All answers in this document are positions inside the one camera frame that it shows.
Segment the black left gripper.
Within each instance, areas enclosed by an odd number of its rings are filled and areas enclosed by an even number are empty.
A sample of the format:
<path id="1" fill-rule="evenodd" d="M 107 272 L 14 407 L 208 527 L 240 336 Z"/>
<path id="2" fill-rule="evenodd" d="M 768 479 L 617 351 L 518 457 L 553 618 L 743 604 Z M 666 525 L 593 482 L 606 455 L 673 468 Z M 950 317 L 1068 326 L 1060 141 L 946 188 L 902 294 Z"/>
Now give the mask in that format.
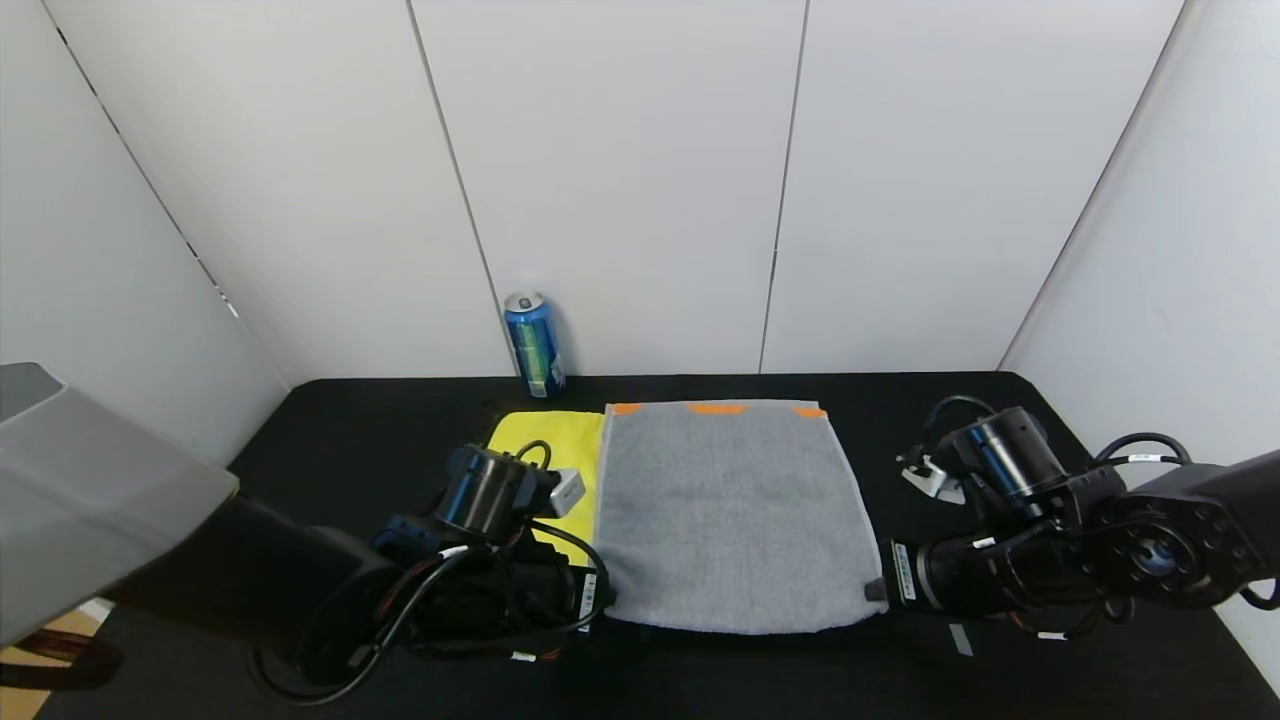
<path id="1" fill-rule="evenodd" d="M 595 568 L 570 565 L 570 575 L 573 583 L 570 620 L 573 624 L 573 633 L 589 634 L 594 619 L 604 609 L 616 605 L 618 593 L 611 585 L 603 584 Z"/>

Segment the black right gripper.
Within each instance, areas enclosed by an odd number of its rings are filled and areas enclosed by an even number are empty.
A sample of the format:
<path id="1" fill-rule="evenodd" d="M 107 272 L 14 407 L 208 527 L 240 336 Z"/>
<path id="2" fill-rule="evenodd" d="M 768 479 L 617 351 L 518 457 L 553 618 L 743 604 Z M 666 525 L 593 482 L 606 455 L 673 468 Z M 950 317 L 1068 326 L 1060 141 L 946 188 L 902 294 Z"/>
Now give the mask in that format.
<path id="1" fill-rule="evenodd" d="M 973 536 L 933 542 L 901 538 L 879 544 L 883 577 L 864 584 L 867 602 L 888 602 L 892 609 L 950 618 L 977 618 L 965 561 L 975 552 Z"/>

